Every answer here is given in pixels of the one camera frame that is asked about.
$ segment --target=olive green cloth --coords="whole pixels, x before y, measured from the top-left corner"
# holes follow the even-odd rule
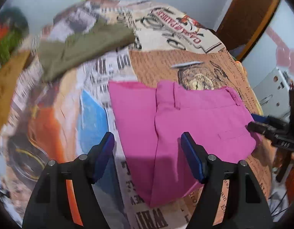
[[[49,82],[67,70],[101,56],[117,47],[134,43],[133,31],[122,24],[106,24],[98,20],[86,34],[75,33],[66,41],[41,41],[39,61],[43,67],[42,80]]]

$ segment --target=wire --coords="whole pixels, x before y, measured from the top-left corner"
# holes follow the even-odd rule
[[[280,211],[280,212],[278,212],[278,213],[276,213],[275,215],[272,215],[272,217],[274,217],[274,216],[276,216],[276,215],[278,215],[278,214],[280,214],[280,213],[282,213],[282,212],[284,212],[285,210],[287,210],[288,208],[285,208],[284,210],[282,210],[282,211]]]
[[[279,205],[282,203],[282,201],[283,201],[283,199],[285,198],[286,194],[287,194],[287,191],[285,192],[283,198],[279,201],[279,204],[278,204],[278,205],[276,206],[276,208],[272,211],[271,215],[275,212],[275,210],[276,210],[276,209],[279,207]]]

